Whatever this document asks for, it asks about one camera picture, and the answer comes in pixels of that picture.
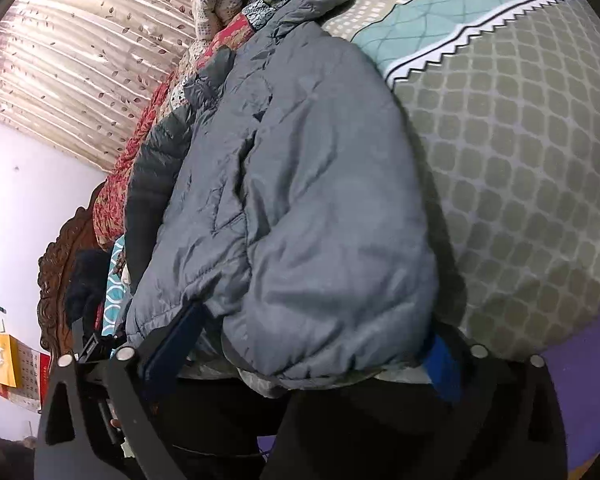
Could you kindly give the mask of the patterned beige teal bedsheet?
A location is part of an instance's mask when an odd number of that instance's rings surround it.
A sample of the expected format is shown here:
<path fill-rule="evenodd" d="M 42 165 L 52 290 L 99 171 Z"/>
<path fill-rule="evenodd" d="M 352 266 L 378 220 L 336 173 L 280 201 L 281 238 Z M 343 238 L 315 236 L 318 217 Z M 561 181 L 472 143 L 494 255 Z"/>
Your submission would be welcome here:
<path fill-rule="evenodd" d="M 325 21 L 375 63 L 424 155 L 443 315 L 499 356 L 600 313 L 600 19 L 586 0 L 353 0 Z"/>

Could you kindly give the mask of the dark navy garment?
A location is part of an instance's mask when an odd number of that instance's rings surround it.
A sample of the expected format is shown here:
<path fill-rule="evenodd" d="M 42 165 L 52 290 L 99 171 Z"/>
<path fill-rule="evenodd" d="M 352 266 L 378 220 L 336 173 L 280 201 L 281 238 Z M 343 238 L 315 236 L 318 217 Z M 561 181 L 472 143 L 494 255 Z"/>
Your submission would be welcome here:
<path fill-rule="evenodd" d="M 85 335 L 99 330 L 98 311 L 104 306 L 110 253 L 83 249 L 76 253 L 65 296 L 65 317 L 69 328 L 82 321 Z"/>

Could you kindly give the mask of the beige leaf print curtain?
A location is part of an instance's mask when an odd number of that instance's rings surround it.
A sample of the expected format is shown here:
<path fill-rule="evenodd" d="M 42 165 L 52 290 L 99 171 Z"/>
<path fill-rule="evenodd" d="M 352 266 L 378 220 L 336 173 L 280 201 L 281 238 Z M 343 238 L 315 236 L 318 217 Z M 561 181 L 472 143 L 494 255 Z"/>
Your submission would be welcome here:
<path fill-rule="evenodd" d="M 190 0 L 15 0 L 0 122 L 110 171 L 193 39 Z"/>

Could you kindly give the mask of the wall calendar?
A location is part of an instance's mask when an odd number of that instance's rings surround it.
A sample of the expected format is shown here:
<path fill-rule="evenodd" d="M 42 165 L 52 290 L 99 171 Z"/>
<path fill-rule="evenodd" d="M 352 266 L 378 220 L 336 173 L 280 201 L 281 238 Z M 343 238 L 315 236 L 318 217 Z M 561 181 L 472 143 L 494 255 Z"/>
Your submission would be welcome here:
<path fill-rule="evenodd" d="M 39 413 L 50 378 L 50 356 L 0 333 L 0 397 Z"/>

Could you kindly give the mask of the grey puffer jacket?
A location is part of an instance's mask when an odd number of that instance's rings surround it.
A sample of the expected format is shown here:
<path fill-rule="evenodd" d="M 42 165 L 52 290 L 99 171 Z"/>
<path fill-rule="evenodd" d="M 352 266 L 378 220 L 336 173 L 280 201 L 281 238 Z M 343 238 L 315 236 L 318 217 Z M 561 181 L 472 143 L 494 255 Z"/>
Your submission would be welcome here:
<path fill-rule="evenodd" d="M 287 388 L 417 360 L 438 293 L 407 126 L 373 62 L 290 0 L 186 84 L 125 208 L 138 346 L 204 311 L 193 354 Z"/>

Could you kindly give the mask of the red floral patchwork quilt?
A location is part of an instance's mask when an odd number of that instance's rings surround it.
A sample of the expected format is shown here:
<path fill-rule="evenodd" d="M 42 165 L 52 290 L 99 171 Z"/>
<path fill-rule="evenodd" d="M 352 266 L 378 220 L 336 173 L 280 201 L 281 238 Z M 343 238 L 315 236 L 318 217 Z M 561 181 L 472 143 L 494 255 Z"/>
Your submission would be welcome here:
<path fill-rule="evenodd" d="M 288 1 L 242 0 L 242 8 L 208 44 L 202 44 L 194 34 L 193 43 L 178 62 L 178 67 L 166 82 L 160 84 L 140 115 L 130 140 L 95 200 L 93 226 L 100 248 L 111 248 L 124 233 L 125 204 L 132 168 L 151 127 L 185 104 L 186 82 L 211 60 L 219 48 L 236 50 L 241 47 Z"/>

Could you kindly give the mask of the teal white patterned pillow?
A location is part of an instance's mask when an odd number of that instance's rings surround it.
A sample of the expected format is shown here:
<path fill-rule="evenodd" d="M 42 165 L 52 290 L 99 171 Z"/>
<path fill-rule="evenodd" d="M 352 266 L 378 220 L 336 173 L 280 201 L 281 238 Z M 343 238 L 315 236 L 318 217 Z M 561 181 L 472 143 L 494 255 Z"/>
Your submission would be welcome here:
<path fill-rule="evenodd" d="M 126 264 L 125 237 L 120 236 L 112 248 L 109 272 L 102 311 L 102 336 L 112 336 L 116 331 L 117 319 L 123 299 L 131 285 L 128 265 Z"/>

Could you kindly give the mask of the carved wooden headboard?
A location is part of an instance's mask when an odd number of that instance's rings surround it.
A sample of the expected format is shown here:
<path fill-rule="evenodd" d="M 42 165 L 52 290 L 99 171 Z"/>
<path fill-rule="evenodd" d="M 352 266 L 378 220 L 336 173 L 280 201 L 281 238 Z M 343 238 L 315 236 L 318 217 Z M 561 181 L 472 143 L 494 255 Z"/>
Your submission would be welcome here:
<path fill-rule="evenodd" d="M 83 249 L 99 249 L 93 226 L 93 207 L 103 187 L 104 182 L 94 188 L 88 205 L 76 210 L 38 259 L 40 300 L 36 314 L 41 329 L 40 346 L 52 360 L 72 349 L 71 330 L 65 321 L 65 296 L 76 254 Z"/>

